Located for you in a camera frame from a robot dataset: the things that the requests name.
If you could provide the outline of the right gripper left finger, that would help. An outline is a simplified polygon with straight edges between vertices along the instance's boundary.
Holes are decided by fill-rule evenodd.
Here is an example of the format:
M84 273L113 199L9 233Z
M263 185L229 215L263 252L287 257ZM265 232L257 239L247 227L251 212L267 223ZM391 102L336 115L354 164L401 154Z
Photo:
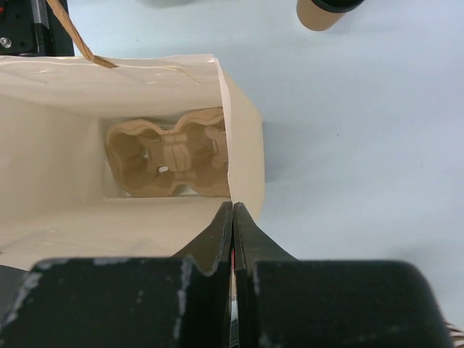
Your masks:
M227 347L233 205L172 257L48 259L25 275L3 347Z

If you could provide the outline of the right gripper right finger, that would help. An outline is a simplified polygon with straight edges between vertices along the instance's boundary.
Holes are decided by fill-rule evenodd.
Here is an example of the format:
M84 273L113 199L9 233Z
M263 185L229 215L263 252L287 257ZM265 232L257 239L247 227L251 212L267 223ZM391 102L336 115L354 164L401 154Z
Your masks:
M398 260L298 260L233 207L240 347L455 347L423 274Z

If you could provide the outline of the single brown pulp cup carrier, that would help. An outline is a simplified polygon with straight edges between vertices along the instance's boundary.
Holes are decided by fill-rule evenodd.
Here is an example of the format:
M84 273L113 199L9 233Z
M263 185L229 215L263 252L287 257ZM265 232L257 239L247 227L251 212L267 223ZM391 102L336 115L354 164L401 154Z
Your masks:
M200 196L231 195L220 107L187 112L171 129L145 119L118 123L105 148L113 177L131 196L167 197L181 186Z

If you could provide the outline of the brown paper bag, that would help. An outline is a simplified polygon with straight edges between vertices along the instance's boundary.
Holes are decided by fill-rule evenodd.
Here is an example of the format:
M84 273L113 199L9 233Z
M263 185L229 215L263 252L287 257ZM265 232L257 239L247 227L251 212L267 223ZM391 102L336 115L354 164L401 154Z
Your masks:
M223 202L258 218L262 118L212 55L1 58L1 263L170 256Z

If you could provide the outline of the single paper cup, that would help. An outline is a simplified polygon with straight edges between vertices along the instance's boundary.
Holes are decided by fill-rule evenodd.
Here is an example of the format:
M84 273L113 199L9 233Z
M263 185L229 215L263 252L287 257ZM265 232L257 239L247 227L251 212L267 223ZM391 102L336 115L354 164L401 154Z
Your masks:
M321 9L310 0L297 1L297 17L299 21L310 30L328 30L343 16L344 13L333 13Z

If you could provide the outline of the black cup lid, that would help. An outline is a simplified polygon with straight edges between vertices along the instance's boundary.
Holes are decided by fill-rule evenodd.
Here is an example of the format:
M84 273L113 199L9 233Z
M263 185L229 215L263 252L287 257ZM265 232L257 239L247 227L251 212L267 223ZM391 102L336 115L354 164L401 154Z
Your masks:
M322 10L330 13L347 13L358 8L364 0L312 0Z

